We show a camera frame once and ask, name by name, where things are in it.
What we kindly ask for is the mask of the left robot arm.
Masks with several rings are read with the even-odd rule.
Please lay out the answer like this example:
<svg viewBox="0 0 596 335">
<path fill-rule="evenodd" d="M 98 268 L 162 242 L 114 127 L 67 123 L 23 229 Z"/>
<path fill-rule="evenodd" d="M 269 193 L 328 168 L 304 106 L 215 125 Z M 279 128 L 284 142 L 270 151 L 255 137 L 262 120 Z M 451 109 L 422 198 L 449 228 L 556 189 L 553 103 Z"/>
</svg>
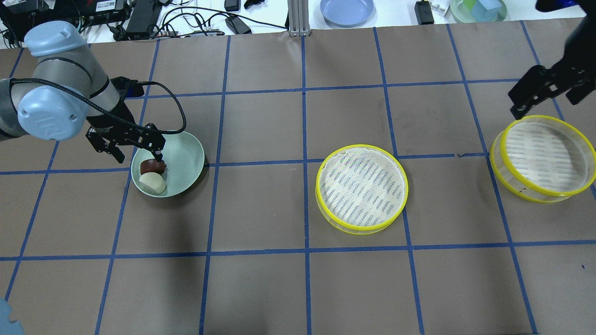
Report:
<svg viewBox="0 0 596 335">
<path fill-rule="evenodd" d="M 31 78 L 1 81 L 1 140 L 31 135 L 65 141 L 89 123 L 86 138 L 99 153 L 125 159 L 121 146 L 135 146 L 163 158 L 165 138 L 153 124 L 140 127 L 125 104 L 136 81 L 104 72 L 87 41 L 65 21 L 32 28 L 24 42 L 37 64 Z"/>
</svg>

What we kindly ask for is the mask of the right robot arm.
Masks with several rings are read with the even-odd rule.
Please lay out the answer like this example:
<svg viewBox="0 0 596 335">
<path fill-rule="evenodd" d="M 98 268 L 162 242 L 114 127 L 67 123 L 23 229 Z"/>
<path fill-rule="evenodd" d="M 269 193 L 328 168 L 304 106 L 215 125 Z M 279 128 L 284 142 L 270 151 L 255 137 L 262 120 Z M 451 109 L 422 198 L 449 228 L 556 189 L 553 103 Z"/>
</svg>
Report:
<svg viewBox="0 0 596 335">
<path fill-rule="evenodd" d="M 536 105 L 548 98 L 565 94 L 572 105 L 583 101 L 595 91 L 596 22 L 593 0 L 537 0 L 535 8 L 549 13 L 579 6 L 586 14 L 564 44 L 562 58 L 551 68 L 532 66 L 509 91 L 515 120 L 525 117 Z"/>
</svg>

